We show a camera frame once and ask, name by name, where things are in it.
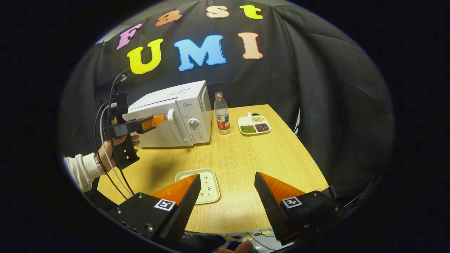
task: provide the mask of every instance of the white microwave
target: white microwave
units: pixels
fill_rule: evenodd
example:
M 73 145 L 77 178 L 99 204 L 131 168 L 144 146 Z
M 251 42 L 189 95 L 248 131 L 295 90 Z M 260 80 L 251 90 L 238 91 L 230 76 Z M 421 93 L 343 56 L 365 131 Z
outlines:
M 130 105 L 123 118 L 128 121 L 162 113 L 166 120 L 140 134 L 139 147 L 180 147 L 209 142 L 212 110 L 206 81 L 149 93 Z

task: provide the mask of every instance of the colorful foam letter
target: colorful foam letter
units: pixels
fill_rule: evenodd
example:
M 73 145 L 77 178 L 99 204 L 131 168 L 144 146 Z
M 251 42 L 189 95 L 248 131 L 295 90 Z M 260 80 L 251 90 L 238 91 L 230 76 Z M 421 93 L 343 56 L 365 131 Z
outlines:
M 206 15 L 210 18 L 226 18 L 230 15 L 229 12 L 226 11 L 227 9 L 228 8 L 225 6 L 209 6 L 206 8 Z
M 202 66 L 206 54 L 208 54 L 208 60 L 206 60 L 206 64 L 208 65 L 225 63 L 226 59 L 222 55 L 220 43 L 222 38 L 222 35 L 209 35 L 205 38 L 201 47 L 198 47 L 190 39 L 175 42 L 173 45 L 178 47 L 178 50 L 180 51 L 181 65 L 178 67 L 178 70 L 184 71 L 194 67 L 194 64 L 189 61 L 189 57 L 191 57 L 198 66 Z
M 245 53 L 242 55 L 245 59 L 261 59 L 262 54 L 258 50 L 256 37 L 259 35 L 254 32 L 241 32 L 238 36 L 244 42 Z
M 116 50 L 119 50 L 121 47 L 125 46 L 126 44 L 128 44 L 130 42 L 130 40 L 128 38 L 131 38 L 135 35 L 136 33 L 136 29 L 141 27 L 142 24 L 137 24 L 135 26 L 133 26 L 132 28 L 126 30 L 125 32 L 123 32 L 120 36 L 120 40 L 119 40 L 119 45 L 117 46 Z
M 249 18 L 262 19 L 263 16 L 256 14 L 261 9 L 255 8 L 254 5 L 241 5 L 239 8 L 244 9 L 244 14 Z
M 157 39 L 147 44 L 152 48 L 152 60 L 147 64 L 142 64 L 141 51 L 144 47 L 140 46 L 128 52 L 130 58 L 130 69 L 134 74 L 144 74 L 156 68 L 161 62 L 161 42 L 163 39 Z
M 168 22 L 175 21 L 179 18 L 181 18 L 182 15 L 180 15 L 179 10 L 174 10 L 171 12 L 168 12 L 158 18 L 158 22 L 156 22 L 155 26 L 160 27 L 162 25 L 167 24 Z

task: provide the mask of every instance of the bracelet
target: bracelet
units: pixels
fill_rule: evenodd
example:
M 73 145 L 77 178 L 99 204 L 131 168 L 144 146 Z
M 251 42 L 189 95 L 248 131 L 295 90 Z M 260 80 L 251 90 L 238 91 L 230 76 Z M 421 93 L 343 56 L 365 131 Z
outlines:
M 97 168 L 99 168 L 99 170 L 103 173 L 106 174 L 106 170 L 105 168 L 100 164 L 99 158 L 97 157 L 96 153 L 92 153 L 92 155 L 94 156 L 94 160 L 95 160 L 95 164 L 97 164 Z

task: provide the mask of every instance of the human hand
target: human hand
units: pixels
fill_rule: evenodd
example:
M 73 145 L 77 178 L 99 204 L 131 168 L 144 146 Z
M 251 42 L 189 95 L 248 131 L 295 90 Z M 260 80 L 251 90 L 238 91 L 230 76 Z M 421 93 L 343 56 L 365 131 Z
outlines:
M 239 246 L 236 248 L 235 251 L 225 248 L 220 248 L 219 251 L 217 251 L 217 253 L 254 253 L 254 252 L 255 251 L 253 250 L 253 245 L 249 240 L 239 244 Z
M 127 137 L 127 135 L 117 137 L 117 138 L 112 140 L 112 143 L 114 144 L 114 146 L 117 146 L 120 143 L 124 142 L 126 137 Z M 132 136 L 131 139 L 133 140 L 133 145 L 134 146 L 139 145 L 139 143 L 140 143 L 138 141 L 139 135 Z M 112 166 L 115 167 L 116 166 L 116 161 L 114 160 L 113 154 L 112 154 L 113 153 L 113 147 L 111 146 L 111 142 L 109 140 L 105 141 L 103 143 L 103 145 L 100 147 L 100 149 L 99 149 L 99 156 L 100 156 L 100 160 L 102 160 L 102 163 L 105 166 L 106 171 L 110 171 L 111 170 L 111 166 L 109 165 L 108 159 L 106 158 L 105 149 L 106 149 L 106 153 L 107 153 L 107 155 L 109 157 L 109 160 L 111 161 Z

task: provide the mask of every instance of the white plate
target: white plate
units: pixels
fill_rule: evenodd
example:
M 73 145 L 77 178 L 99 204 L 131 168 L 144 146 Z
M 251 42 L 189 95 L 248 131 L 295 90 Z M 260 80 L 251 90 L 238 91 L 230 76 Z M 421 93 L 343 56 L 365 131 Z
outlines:
M 219 192 L 216 175 L 210 168 L 201 168 L 191 171 L 179 172 L 175 176 L 175 182 L 197 173 L 200 174 L 202 189 L 198 194 L 197 202 L 195 202 L 195 204 L 200 205 L 216 202 L 220 198 L 221 193 Z
M 253 122 L 252 117 L 261 117 L 264 119 L 264 121 Z M 269 129 L 264 132 L 258 132 L 258 130 L 256 129 L 256 126 L 255 126 L 256 124 L 267 124 Z M 246 133 L 242 132 L 241 126 L 253 126 L 255 128 L 256 132 L 246 134 Z M 256 134 L 261 134 L 261 133 L 267 133 L 271 130 L 270 124 L 264 116 L 261 116 L 261 115 L 252 116 L 252 114 L 250 112 L 247 113 L 246 117 L 238 118 L 238 128 L 239 128 L 239 131 L 241 131 L 241 133 L 243 133 L 245 135 L 256 135 Z

